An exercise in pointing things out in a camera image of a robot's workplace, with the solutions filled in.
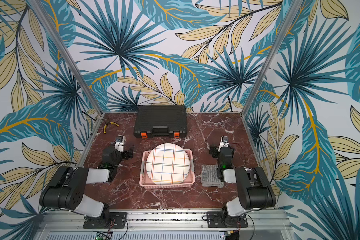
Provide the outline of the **grey dish cloth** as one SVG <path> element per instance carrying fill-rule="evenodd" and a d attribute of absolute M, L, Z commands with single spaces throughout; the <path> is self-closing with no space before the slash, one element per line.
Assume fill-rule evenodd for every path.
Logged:
<path fill-rule="evenodd" d="M 218 165 L 202 165 L 201 183 L 203 187 L 224 187 L 224 183 L 218 178 L 217 168 Z"/>

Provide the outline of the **plaid striped white plate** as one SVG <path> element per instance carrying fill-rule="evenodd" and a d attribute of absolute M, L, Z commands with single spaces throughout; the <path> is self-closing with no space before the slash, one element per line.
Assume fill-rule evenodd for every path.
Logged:
<path fill-rule="evenodd" d="M 185 150 L 175 144 L 165 143 L 155 147 L 147 159 L 147 168 L 151 167 L 151 178 L 159 172 L 164 174 L 187 175 L 189 158 Z"/>

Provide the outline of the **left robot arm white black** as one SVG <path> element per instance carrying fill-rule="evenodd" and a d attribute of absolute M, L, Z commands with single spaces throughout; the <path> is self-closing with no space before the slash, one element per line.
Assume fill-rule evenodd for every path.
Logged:
<path fill-rule="evenodd" d="M 133 148 L 120 151 L 118 147 L 110 145 L 103 150 L 102 162 L 97 168 L 58 168 L 42 191 L 40 205 L 82 215 L 86 224 L 93 227 L 107 227 L 116 221 L 111 217 L 109 205 L 86 196 L 86 185 L 112 182 L 119 164 L 133 157 Z"/>

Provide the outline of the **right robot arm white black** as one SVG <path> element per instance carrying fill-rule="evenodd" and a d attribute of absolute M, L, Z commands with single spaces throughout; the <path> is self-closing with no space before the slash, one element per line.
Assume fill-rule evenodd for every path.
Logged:
<path fill-rule="evenodd" d="M 226 202 L 219 212 L 208 212 L 210 228 L 234 227 L 246 222 L 246 213 L 273 208 L 275 193 L 261 167 L 234 168 L 232 160 L 235 150 L 230 146 L 211 147 L 210 154 L 217 159 L 217 167 L 212 172 L 219 184 L 236 184 L 238 196 Z"/>

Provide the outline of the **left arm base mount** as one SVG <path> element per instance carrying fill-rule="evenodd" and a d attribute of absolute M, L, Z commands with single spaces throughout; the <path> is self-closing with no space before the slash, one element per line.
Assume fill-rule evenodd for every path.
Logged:
<path fill-rule="evenodd" d="M 98 218 L 85 217 L 83 229 L 123 229 L 126 219 L 126 212 L 110 212 Z"/>

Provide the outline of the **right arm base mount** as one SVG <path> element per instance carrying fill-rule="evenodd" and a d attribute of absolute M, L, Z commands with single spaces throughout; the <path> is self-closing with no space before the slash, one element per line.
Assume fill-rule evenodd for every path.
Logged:
<path fill-rule="evenodd" d="M 226 213 L 212 211 L 207 212 L 208 228 L 247 228 L 246 216 L 231 217 Z"/>

